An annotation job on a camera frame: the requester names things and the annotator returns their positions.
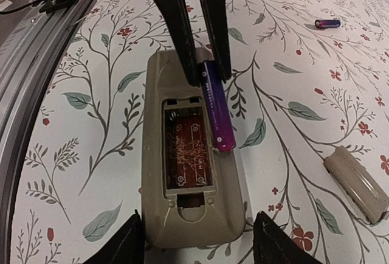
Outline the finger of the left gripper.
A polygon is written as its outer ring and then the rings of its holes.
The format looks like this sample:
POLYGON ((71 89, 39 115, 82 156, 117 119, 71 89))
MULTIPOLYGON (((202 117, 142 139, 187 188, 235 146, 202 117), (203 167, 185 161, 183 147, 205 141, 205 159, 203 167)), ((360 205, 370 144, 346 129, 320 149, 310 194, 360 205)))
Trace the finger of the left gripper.
POLYGON ((198 62, 185 0, 154 0, 168 27, 188 84, 199 86, 198 62))
POLYGON ((226 82, 232 69, 225 0, 200 0, 200 3, 219 77, 226 82))

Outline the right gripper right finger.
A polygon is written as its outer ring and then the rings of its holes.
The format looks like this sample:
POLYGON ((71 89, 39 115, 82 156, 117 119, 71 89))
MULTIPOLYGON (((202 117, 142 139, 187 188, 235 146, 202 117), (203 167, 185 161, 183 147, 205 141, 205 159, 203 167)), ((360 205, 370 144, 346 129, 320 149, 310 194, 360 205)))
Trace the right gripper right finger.
POLYGON ((304 252, 263 211, 253 224, 253 259, 255 264, 321 264, 304 252))

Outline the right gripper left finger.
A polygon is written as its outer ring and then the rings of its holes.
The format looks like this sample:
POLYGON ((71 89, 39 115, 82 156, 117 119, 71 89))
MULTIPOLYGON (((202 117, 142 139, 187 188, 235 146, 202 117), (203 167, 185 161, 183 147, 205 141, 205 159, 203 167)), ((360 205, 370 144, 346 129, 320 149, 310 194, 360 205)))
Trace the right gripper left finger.
POLYGON ((143 225, 138 211, 107 241, 87 264, 143 263, 143 225))

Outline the beige remote control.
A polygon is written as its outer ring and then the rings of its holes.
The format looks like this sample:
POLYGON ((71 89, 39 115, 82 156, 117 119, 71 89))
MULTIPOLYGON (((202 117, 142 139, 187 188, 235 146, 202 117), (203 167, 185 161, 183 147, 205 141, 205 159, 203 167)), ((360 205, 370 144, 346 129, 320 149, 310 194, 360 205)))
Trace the beige remote control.
MULTIPOLYGON (((205 49, 197 55, 199 64, 212 61, 205 49)), ((187 248, 241 236, 245 208, 233 150, 213 146, 202 88, 188 84, 177 53, 153 54, 142 139, 142 220, 150 245, 187 248)))

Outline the beige battery cover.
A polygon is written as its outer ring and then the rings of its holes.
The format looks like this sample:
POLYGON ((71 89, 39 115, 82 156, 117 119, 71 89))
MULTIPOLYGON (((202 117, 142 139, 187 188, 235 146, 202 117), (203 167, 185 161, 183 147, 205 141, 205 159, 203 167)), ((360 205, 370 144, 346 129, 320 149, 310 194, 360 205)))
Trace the beige battery cover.
POLYGON ((371 224, 387 216, 388 195, 345 147, 336 148, 323 165, 371 224))

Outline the purple battery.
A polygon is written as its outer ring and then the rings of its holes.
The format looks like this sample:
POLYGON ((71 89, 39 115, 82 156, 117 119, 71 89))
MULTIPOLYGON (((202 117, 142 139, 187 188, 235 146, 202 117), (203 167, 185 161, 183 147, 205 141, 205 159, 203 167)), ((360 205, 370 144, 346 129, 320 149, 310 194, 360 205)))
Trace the purple battery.
POLYGON ((338 19, 316 19, 314 24, 317 29, 335 29, 341 26, 338 19))
POLYGON ((229 109, 215 61, 199 65, 201 88, 210 121, 213 146, 218 151, 231 151, 236 147, 229 109))

